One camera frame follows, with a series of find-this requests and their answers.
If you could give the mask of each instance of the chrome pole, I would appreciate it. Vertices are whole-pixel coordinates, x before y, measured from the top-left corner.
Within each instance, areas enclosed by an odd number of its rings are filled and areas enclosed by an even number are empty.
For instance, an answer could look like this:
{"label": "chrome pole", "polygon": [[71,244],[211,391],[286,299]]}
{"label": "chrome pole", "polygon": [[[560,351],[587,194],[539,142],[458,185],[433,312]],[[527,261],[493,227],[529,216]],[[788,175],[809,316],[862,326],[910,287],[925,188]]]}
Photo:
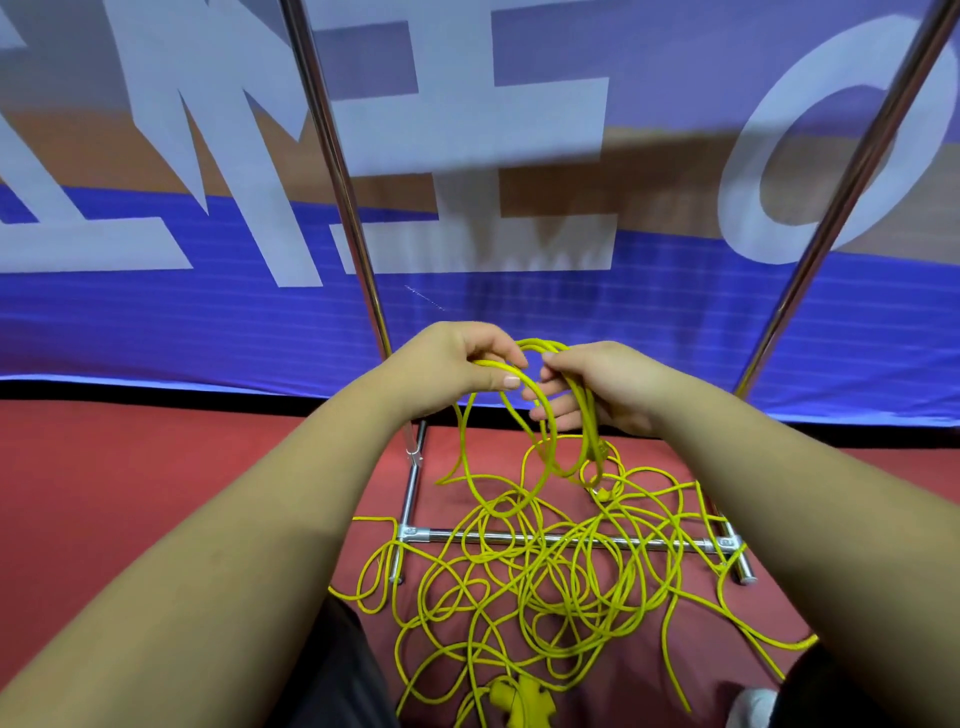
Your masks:
{"label": "chrome pole", "polygon": [[[420,429],[417,431],[417,452],[423,452],[423,438],[426,437],[426,420],[420,420]],[[397,526],[396,537],[398,540],[406,543],[410,537],[417,532],[417,529],[410,524],[410,519],[414,515],[414,505],[417,503],[417,483],[420,480],[420,461],[414,461],[410,466],[410,474],[407,477],[407,490],[403,494],[403,508],[400,510],[400,523]],[[394,551],[394,561],[390,565],[390,583],[403,583],[403,574],[400,573],[400,549]]]}
{"label": "chrome pole", "polygon": [[[880,111],[877,112],[870,128],[864,133],[853,152],[850,163],[833,192],[827,212],[824,213],[790,281],[783,289],[780,300],[733,390],[733,393],[742,400],[749,396],[760,371],[797,312],[810,283],[813,282],[813,278],[827,258],[827,253],[830,252],[837,236],[847,223],[857,200],[860,199],[860,195],[867,188],[871,177],[883,160],[883,155],[893,141],[897,129],[900,128],[903,117],[910,110],[930,69],[949,41],[958,17],[960,17],[960,0],[934,0],[927,11],[920,30],[917,31],[896,77],[890,84]],[[724,522],[723,528],[728,537],[736,536],[736,531],[729,522]],[[756,581],[745,554],[738,559],[734,575],[740,583]]]}
{"label": "chrome pole", "polygon": [[[300,81],[303,84],[303,92],[306,94],[307,106],[310,108],[310,116],[317,129],[320,147],[324,151],[324,160],[333,184],[333,194],[337,201],[337,210],[340,212],[340,220],[344,224],[344,234],[350,248],[350,256],[353,258],[353,267],[360,280],[364,303],[367,305],[370,323],[376,334],[377,348],[380,351],[381,360],[386,359],[394,350],[390,343],[390,333],[387,331],[387,319],[383,315],[380,294],[376,289],[370,251],[367,249],[367,239],[364,237],[363,225],[360,222],[353,182],[350,180],[347,161],[344,159],[340,136],[337,135],[333,107],[326,93],[324,70],[321,68],[320,57],[317,55],[317,47],[313,41],[310,18],[303,0],[279,1],[283,22],[290,36],[290,45],[297,59],[297,68],[300,70]],[[419,465],[422,456],[417,448],[414,429],[410,423],[404,426],[403,437],[411,465],[414,463]]]}
{"label": "chrome pole", "polygon": [[[508,533],[506,531],[451,531],[448,528],[414,528],[405,539],[408,544],[445,544],[450,539],[454,541],[464,541],[468,544],[479,544],[481,542],[492,546],[513,546],[515,544],[527,544],[543,542],[548,546],[553,546],[564,542],[566,547],[577,546],[583,539],[567,539],[564,533],[543,533],[543,534],[522,534]],[[717,552],[713,541],[710,539],[674,539],[669,545],[664,539],[646,539],[641,540],[636,536],[625,539],[622,536],[607,536],[604,539],[589,539],[594,546],[603,546],[604,543],[612,543],[623,551],[630,550],[631,546],[645,546],[648,551],[666,551],[671,548],[675,551],[695,552],[699,548],[704,553],[714,554]],[[717,538],[717,545],[724,555],[736,553],[743,542],[737,538]]]}

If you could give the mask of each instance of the white sneaker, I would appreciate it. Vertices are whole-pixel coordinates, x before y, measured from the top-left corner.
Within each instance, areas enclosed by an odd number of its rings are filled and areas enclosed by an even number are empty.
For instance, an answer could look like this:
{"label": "white sneaker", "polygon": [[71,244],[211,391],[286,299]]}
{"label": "white sneaker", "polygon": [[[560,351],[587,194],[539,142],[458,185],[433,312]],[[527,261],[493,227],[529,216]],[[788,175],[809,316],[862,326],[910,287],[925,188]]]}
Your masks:
{"label": "white sneaker", "polygon": [[727,728],[767,728],[777,702],[777,691],[747,688],[736,697],[727,716]]}

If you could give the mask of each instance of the banner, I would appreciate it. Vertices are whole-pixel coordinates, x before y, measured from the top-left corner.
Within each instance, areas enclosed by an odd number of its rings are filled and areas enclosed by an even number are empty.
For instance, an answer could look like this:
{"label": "banner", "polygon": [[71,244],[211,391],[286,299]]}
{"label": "banner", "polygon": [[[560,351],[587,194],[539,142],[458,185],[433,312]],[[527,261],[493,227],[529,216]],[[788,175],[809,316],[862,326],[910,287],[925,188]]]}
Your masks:
{"label": "banner", "polygon": [[[730,388],[914,0],[308,0],[388,323],[616,339]],[[952,42],[763,371],[960,423]],[[377,362],[275,0],[0,0],[0,375],[329,396]]]}

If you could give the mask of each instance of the black shorts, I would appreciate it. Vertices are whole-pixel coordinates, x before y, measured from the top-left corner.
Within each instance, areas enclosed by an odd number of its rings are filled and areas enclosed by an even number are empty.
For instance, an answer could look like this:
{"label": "black shorts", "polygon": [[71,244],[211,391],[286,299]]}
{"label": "black shorts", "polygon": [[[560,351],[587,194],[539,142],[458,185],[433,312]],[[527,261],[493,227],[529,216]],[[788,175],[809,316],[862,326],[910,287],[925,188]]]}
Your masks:
{"label": "black shorts", "polygon": [[[383,673],[360,619],[324,600],[266,728],[397,728]],[[770,728],[895,726],[824,647],[810,647],[786,676]]]}
{"label": "black shorts", "polygon": [[360,619],[328,595],[266,728],[396,728]]}

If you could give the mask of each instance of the hand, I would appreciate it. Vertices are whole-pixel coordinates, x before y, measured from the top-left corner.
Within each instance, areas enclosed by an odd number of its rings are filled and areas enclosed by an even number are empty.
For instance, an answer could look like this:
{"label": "hand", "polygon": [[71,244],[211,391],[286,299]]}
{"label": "hand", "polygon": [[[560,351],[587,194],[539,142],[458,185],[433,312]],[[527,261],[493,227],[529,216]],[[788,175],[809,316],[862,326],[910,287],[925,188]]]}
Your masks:
{"label": "hand", "polygon": [[[547,397],[569,389],[564,375],[576,376],[593,391],[597,421],[613,425],[634,435],[653,435],[656,420],[669,406],[673,393],[682,389],[686,375],[660,364],[630,347],[615,341],[581,344],[565,352],[545,354],[546,366],[540,370],[540,389]],[[528,387],[525,400],[536,398]],[[580,427],[583,419],[577,401],[569,392],[552,400],[557,429]],[[534,421],[546,419],[543,407],[530,412]]]}
{"label": "hand", "polygon": [[475,321],[443,321],[425,328],[378,367],[404,407],[405,417],[425,417],[471,392],[517,389],[520,379],[475,359],[507,361],[520,369],[527,358],[502,328]]}

